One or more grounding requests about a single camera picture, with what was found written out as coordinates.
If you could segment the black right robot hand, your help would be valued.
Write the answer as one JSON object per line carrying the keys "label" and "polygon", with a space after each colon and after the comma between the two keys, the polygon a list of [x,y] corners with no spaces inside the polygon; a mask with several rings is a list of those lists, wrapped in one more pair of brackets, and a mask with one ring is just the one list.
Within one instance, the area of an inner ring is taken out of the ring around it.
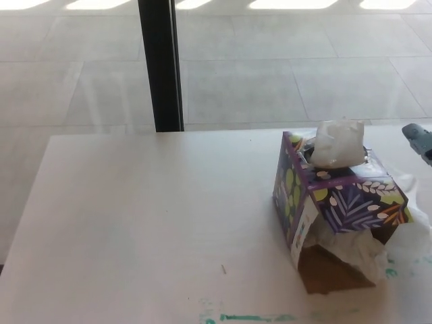
{"label": "black right robot hand", "polygon": [[418,124],[408,124],[402,128],[402,133],[415,153],[420,155],[426,164],[431,165],[431,132]]}

